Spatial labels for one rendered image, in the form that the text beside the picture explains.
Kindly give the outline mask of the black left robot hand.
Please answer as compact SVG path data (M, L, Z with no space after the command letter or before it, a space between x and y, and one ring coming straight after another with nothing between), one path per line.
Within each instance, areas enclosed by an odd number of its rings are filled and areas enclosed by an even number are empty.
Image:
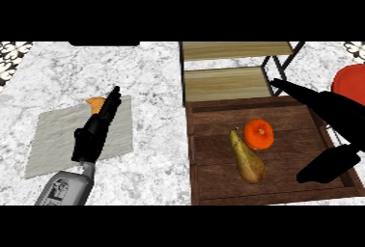
M85 127L77 128L74 131L76 144L71 155L73 161L92 163L98 161L102 154L110 124L114 120L120 104L120 87L116 86L105 99L99 113L92 115Z

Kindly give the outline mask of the dark brown wooden tray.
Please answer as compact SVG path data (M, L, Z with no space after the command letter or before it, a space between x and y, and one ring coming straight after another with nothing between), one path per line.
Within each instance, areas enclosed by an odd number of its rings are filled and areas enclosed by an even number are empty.
M272 205L365 197L355 171L328 183L297 182L297 173L321 152L334 147L326 122L289 96L269 96L185 105L190 146L191 202L197 205ZM265 180L247 183L238 175L229 131L265 119L274 145L259 151Z

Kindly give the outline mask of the green-brown pear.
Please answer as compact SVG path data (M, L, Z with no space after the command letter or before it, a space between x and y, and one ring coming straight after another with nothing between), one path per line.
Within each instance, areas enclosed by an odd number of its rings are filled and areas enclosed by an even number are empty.
M250 183L260 183L265 179L263 160L252 151L244 141L241 140L237 130L229 131L229 142L237 159L237 169L240 177Z

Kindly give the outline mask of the black appliance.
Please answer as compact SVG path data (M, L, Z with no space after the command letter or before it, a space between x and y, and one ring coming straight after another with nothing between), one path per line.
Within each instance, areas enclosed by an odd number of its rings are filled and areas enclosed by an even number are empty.
M70 44L73 46L83 46L83 47L114 47L114 46L139 46L139 41L70 41Z

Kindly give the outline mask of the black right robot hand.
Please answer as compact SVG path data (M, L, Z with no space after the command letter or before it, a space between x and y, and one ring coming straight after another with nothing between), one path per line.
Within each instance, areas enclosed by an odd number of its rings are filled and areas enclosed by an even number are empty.
M299 183L328 183L360 163L358 153L365 152L365 106L337 93L315 92L278 78L269 84L308 106L348 140L321 152L297 174Z

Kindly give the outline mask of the orange round squash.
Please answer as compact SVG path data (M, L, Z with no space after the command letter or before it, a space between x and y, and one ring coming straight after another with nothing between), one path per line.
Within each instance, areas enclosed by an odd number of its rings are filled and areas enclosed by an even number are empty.
M263 119L252 119L244 125L243 136L253 150L266 150L274 144L274 129Z

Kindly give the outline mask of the small orange food item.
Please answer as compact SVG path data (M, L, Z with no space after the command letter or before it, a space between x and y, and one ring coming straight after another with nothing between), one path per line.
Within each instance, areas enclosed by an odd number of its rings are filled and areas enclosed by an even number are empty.
M102 109L102 105L105 102L105 98L104 97L92 97L86 100L86 102L91 104L92 106L92 114L98 114L101 112Z

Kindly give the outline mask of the red round object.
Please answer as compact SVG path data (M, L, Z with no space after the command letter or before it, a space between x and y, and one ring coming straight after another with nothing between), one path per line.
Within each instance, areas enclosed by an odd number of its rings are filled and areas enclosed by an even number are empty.
M365 64L355 64L339 70L331 91L365 105Z

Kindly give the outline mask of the grey placemat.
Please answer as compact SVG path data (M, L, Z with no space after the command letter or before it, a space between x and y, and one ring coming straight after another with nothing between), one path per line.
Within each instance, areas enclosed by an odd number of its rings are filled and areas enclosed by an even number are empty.
M71 160L74 151L74 130L83 127L92 117L92 106L77 106L40 114L26 166L26 178L48 175L77 165ZM133 151L132 97L122 96L122 105L110 125L99 160Z

